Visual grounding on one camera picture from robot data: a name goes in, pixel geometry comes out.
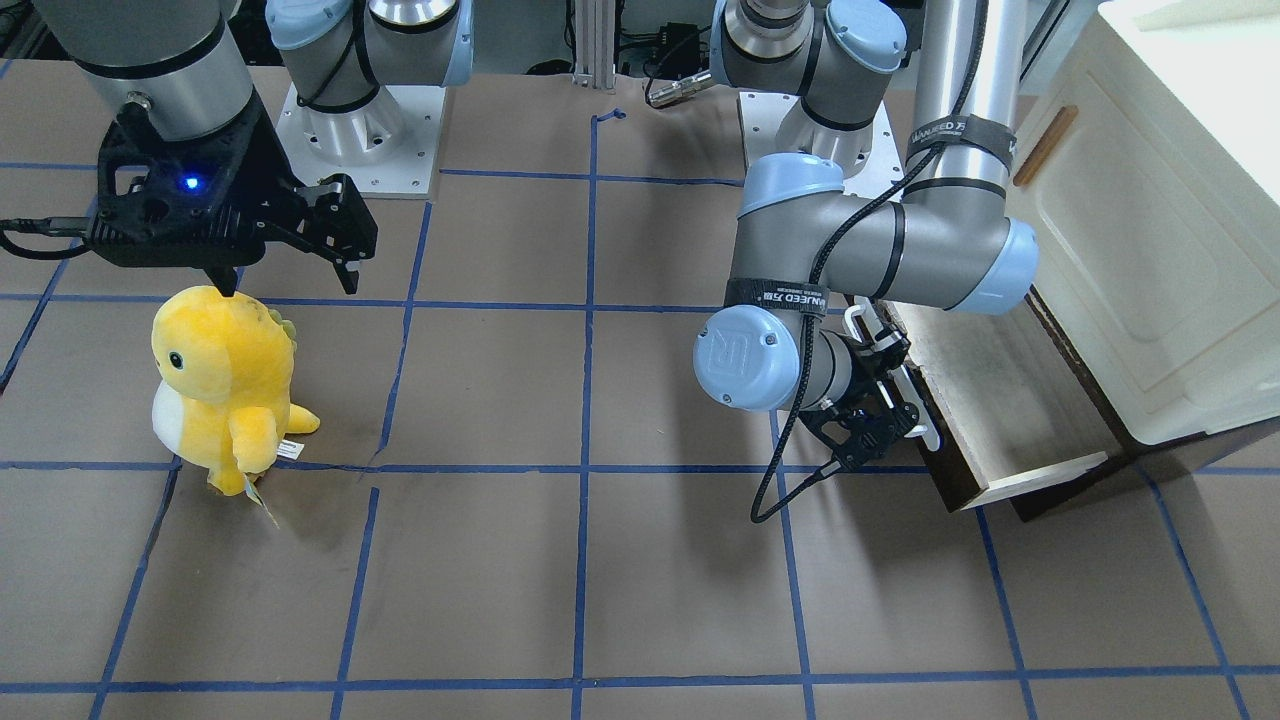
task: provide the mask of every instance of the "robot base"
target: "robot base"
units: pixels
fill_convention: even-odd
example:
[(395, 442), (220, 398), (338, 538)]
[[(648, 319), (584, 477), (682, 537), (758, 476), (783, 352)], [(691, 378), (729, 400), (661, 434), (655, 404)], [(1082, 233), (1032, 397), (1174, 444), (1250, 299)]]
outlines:
[(387, 90), (399, 102), (407, 137), (385, 160), (372, 165), (338, 165), (312, 150), (303, 132), (305, 123), (296, 110), (297, 88), (291, 85), (275, 129), (293, 165), (293, 174), (305, 183), (315, 183), (319, 178), (346, 173), (365, 197), (431, 200), (447, 91), (435, 86), (398, 85), (387, 86)]
[[(742, 119), (742, 154), (746, 156), (746, 167), (777, 152), (776, 138), (782, 118), (787, 115), (792, 105), (796, 104), (795, 95), (778, 95), (776, 92), (739, 92), (739, 117)], [(882, 102), (876, 111), (876, 122), (872, 151), (861, 164), (861, 170), (851, 178), (845, 178), (845, 195), (858, 195), (859, 197), (876, 197), (888, 190), (891, 184), (901, 179), (902, 165), (897, 156), (897, 145), (893, 142), (893, 129), (888, 124), (888, 113)]]

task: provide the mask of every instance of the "white tag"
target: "white tag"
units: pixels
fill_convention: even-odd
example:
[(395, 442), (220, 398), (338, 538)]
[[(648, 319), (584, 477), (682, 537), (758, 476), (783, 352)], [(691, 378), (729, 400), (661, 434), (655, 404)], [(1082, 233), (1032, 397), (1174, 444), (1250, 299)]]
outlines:
[(282, 439), (280, 445), (276, 446), (275, 454), (280, 457), (287, 457), (289, 460), (297, 460), (298, 455), (302, 455), (302, 448), (306, 447), (301, 442), (293, 442), (292, 439)]

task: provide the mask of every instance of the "yellow plush toy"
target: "yellow plush toy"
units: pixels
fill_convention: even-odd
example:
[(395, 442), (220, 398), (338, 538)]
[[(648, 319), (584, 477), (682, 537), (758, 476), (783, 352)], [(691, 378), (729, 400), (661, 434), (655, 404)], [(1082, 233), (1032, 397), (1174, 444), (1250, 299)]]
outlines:
[(192, 287), (169, 299), (151, 328), (160, 388), (151, 425), (175, 455), (209, 468), (224, 495), (247, 492), (275, 461), (284, 433), (320, 419), (289, 404), (293, 323), (247, 295)]

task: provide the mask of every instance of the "wooden handle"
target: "wooden handle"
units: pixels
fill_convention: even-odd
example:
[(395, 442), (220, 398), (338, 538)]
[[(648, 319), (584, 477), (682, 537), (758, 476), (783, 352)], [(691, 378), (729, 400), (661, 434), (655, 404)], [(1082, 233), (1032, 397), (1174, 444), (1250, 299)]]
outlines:
[(1041, 167), (1048, 160), (1050, 154), (1062, 141), (1066, 128), (1071, 127), (1071, 123), (1075, 122), (1075, 117), (1079, 114), (1080, 109), (1075, 105), (1065, 105), (1059, 109), (1057, 114), (1053, 115), (1053, 120), (1048, 124), (1048, 129), (1044, 131), (1036, 147), (1032, 149), (1030, 155), (1027, 156), (1027, 161), (1023, 163), (1021, 168), (1018, 168), (1018, 174), (1014, 176), (1014, 187), (1030, 184), (1036, 179), (1036, 174), (1039, 173)]

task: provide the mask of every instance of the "velcro strap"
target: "velcro strap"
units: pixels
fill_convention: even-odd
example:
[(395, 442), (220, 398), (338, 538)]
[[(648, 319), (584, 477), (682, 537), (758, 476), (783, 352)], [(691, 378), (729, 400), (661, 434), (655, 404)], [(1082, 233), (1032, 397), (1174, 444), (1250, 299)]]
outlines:
[(1014, 131), (996, 120), (978, 115), (947, 115), (916, 128), (911, 133), (911, 142), (906, 146), (906, 156), (910, 158), (934, 142), (963, 142), (980, 147), (995, 155), (1006, 168), (1011, 168), (1018, 138)]
[(822, 318), (827, 314), (827, 288), (820, 284), (733, 278), (724, 286), (724, 306), (755, 305), (765, 310), (796, 310)]

